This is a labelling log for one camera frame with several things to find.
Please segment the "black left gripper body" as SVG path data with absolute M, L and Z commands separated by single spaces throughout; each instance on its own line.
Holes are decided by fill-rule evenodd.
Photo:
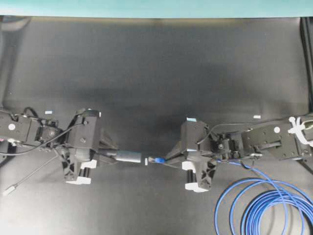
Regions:
M 101 134 L 101 113 L 82 109 L 76 112 L 65 134 L 62 149 L 64 180 L 67 184 L 89 185 L 90 172 L 97 166 L 97 153 Z

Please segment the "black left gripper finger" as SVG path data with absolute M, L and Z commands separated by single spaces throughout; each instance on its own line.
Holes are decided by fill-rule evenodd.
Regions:
M 95 160 L 97 161 L 97 163 L 96 163 L 97 168 L 108 166 L 108 165 L 113 165 L 113 164 L 117 163 L 116 159 L 106 157 L 106 156 L 98 156 L 95 158 Z
M 118 150 L 118 146 L 104 129 L 100 132 L 99 149 Z

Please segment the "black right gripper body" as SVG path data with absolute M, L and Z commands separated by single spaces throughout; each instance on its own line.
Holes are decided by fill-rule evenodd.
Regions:
M 207 125 L 196 118 L 187 118 L 181 126 L 180 152 L 183 155 L 181 168 L 187 173 L 185 189 L 193 192 L 207 192 L 217 169 L 217 161 L 212 158 L 211 144 L 205 140 Z

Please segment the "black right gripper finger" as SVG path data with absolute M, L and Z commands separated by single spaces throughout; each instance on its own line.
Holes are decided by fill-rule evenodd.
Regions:
M 176 143 L 176 145 L 173 147 L 173 149 L 167 153 L 166 159 L 173 159 L 178 156 L 181 156 L 187 151 L 187 144 L 186 141 L 180 140 Z
M 167 167 L 175 168 L 175 169 L 182 169 L 181 166 L 177 166 L 177 165 L 173 165 L 173 164 L 164 163 L 164 165 Z

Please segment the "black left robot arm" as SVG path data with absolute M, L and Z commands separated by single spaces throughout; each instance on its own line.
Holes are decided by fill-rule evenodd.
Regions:
M 10 146 L 26 147 L 18 153 L 26 155 L 35 150 L 54 151 L 68 184 L 91 183 L 90 170 L 96 168 L 102 150 L 116 150 L 117 146 L 102 127 L 98 110 L 78 110 L 67 129 L 59 127 L 55 119 L 32 115 L 0 112 L 0 140 Z

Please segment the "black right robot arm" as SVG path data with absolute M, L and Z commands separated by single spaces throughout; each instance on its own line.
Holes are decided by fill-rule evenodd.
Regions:
M 206 192 L 211 189 L 218 163 L 266 158 L 302 161 L 312 155 L 312 115 L 213 126 L 187 118 L 173 149 L 164 157 L 146 161 L 185 170 L 185 189 Z

